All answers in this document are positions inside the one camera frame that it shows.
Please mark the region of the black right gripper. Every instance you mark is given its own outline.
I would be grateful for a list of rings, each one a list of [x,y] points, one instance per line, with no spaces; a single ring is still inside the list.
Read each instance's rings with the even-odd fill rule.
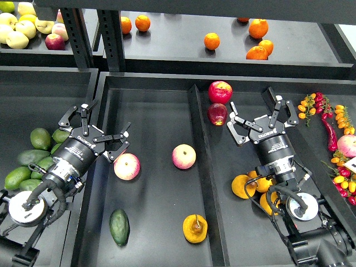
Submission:
[[[298,115],[290,100],[281,96],[269,96],[266,103],[271,115],[263,115],[252,122],[239,116],[233,101],[230,102],[228,130],[238,146],[251,140],[262,166],[271,170],[292,170],[295,151],[286,135],[285,128],[298,125]],[[236,131],[238,125],[249,131],[243,136]]]

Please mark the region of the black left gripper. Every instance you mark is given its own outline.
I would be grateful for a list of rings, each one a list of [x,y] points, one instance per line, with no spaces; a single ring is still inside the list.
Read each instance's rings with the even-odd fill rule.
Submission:
[[[106,135],[95,125],[88,124],[88,117],[97,103],[94,99],[90,104],[73,105],[58,122],[60,130],[71,133],[52,158],[56,164],[66,162],[71,165],[77,174],[85,174],[101,155],[113,163],[130,145],[127,139],[130,122],[114,135]],[[74,115],[80,115],[81,127],[73,129],[70,121]]]

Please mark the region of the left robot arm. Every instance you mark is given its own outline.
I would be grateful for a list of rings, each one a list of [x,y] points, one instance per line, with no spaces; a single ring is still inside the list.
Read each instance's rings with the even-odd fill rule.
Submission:
[[[39,250],[35,243],[46,227],[68,210],[67,198],[79,193],[84,175],[100,156],[109,162],[119,157],[129,146],[127,123],[120,133],[107,135],[88,122],[97,104],[72,106],[58,122],[60,130],[69,133],[53,154],[53,164],[44,169],[30,163],[28,169],[41,173],[42,181],[33,190],[9,195],[1,190],[1,220],[9,217],[12,225],[1,232],[1,266],[34,266]]]

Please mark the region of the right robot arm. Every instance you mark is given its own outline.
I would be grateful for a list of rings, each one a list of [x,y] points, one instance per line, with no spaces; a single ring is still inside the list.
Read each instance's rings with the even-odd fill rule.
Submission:
[[[234,178],[233,193],[252,200],[258,181],[271,181],[264,194],[265,204],[257,202],[256,206],[268,216],[292,262],[296,266],[351,266],[352,238],[322,210],[326,200],[301,189],[312,173],[302,167],[304,177],[296,175],[295,150],[286,134],[286,128],[299,123],[292,102],[272,97],[271,113],[252,121],[240,117],[234,103],[230,107],[228,130],[238,146],[251,142],[260,161],[255,178]]]

